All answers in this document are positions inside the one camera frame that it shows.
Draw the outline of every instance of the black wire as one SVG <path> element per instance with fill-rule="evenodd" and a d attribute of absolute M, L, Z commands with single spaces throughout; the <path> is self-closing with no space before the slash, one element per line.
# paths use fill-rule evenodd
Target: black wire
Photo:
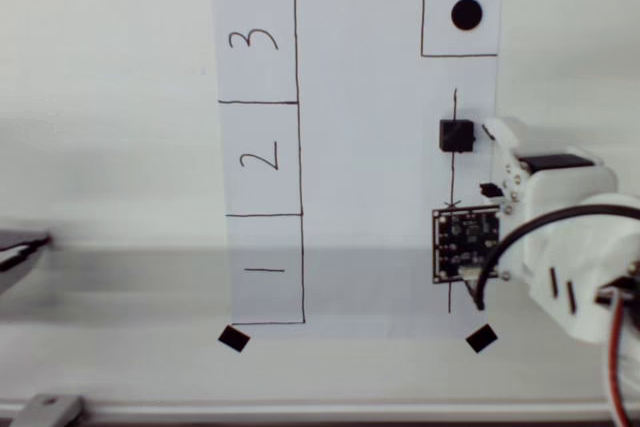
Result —
<path fill-rule="evenodd" d="M 44 247 L 50 242 L 51 242 L 51 237 L 47 236 L 44 239 L 25 241 L 25 242 L 20 242 L 14 245 L 9 245 L 7 247 L 1 247 L 0 252 L 5 252 L 7 250 L 15 249 L 18 247 L 22 247 L 22 250 L 20 250 L 18 254 L 13 255 L 8 259 L 0 262 L 0 272 L 6 272 L 16 267 L 17 265 L 20 265 L 25 260 L 27 260 L 32 254 L 37 252 L 40 249 L 40 247 Z"/>
<path fill-rule="evenodd" d="M 509 247 L 515 244 L 518 240 L 527 234 L 530 234 L 534 230 L 538 230 L 545 225 L 553 224 L 565 219 L 572 219 L 574 217 L 582 217 L 585 215 L 613 215 L 617 217 L 627 217 L 629 219 L 640 220 L 640 209 L 633 207 L 625 207 L 623 205 L 609 205 L 609 204 L 587 204 L 577 205 L 574 207 L 568 207 L 566 209 L 556 210 L 548 214 L 541 215 L 525 224 L 522 224 L 517 229 L 513 230 L 507 235 L 498 246 L 491 251 L 482 270 L 478 277 L 478 283 L 473 296 L 473 301 L 476 304 L 478 310 L 484 310 L 484 288 L 489 280 L 489 275 L 493 268 L 498 265 L 498 261 L 502 254 L 504 254 Z"/>

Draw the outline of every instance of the black circle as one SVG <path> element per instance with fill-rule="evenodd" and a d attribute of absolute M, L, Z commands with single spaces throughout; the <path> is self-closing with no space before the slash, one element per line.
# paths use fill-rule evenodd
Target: black circle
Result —
<path fill-rule="evenodd" d="M 460 30 L 475 29 L 482 20 L 482 7 L 477 0 L 459 0 L 451 9 L 451 20 Z"/>

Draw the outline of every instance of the black square marker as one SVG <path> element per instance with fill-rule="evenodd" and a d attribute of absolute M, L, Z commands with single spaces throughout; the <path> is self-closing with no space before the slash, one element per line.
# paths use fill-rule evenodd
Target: black square marker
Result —
<path fill-rule="evenodd" d="M 247 345 L 249 339 L 251 339 L 251 337 L 249 337 L 247 334 L 243 334 L 238 329 L 230 325 L 227 325 L 227 327 L 222 331 L 222 334 L 218 338 L 220 342 L 228 345 L 238 352 L 242 352 L 242 349 L 244 349 L 244 347 Z"/>
<path fill-rule="evenodd" d="M 440 150 L 443 152 L 472 152 L 475 140 L 472 121 L 440 121 Z"/>
<path fill-rule="evenodd" d="M 479 354 L 488 345 L 492 344 L 496 340 L 498 340 L 498 336 L 489 324 L 479 328 L 473 334 L 467 337 L 467 343 L 471 346 L 476 354 Z"/>

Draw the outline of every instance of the circuit board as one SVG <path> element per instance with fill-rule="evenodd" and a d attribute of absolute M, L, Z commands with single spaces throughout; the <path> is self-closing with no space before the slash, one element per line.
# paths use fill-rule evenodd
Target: circuit board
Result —
<path fill-rule="evenodd" d="M 433 283 L 477 277 L 500 240 L 498 207 L 480 206 L 433 211 Z M 491 277 L 497 277 L 494 271 Z"/>

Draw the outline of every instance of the small black block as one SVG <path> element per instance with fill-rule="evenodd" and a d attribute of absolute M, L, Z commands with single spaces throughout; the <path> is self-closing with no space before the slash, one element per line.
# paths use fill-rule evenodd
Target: small black block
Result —
<path fill-rule="evenodd" d="M 242 352 L 242 349 L 245 348 L 247 342 L 249 342 L 249 339 L 251 339 L 251 337 L 249 337 L 247 334 L 243 334 L 238 329 L 230 325 L 227 325 L 227 327 L 225 327 L 225 329 L 222 331 L 222 334 L 218 338 L 220 342 L 228 345 L 238 352 Z"/>
<path fill-rule="evenodd" d="M 482 350 L 484 350 L 487 346 L 489 346 L 496 340 L 498 340 L 498 336 L 489 324 L 486 324 L 484 327 L 479 328 L 473 334 L 467 337 L 467 343 L 471 346 L 476 354 L 479 354 Z"/>
<path fill-rule="evenodd" d="M 480 184 L 480 193 L 483 197 L 494 199 L 496 197 L 504 197 L 504 192 L 494 183 Z"/>
<path fill-rule="evenodd" d="M 440 150 L 443 152 L 473 152 L 475 140 L 472 121 L 440 121 Z"/>

